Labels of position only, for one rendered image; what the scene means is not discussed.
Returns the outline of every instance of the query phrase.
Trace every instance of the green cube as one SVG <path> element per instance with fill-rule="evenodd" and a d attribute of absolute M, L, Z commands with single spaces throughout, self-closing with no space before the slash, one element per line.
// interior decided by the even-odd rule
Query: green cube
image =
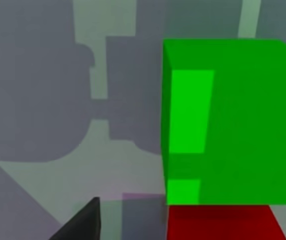
<path fill-rule="evenodd" d="M 286 44 L 165 39 L 169 205 L 286 205 Z"/>

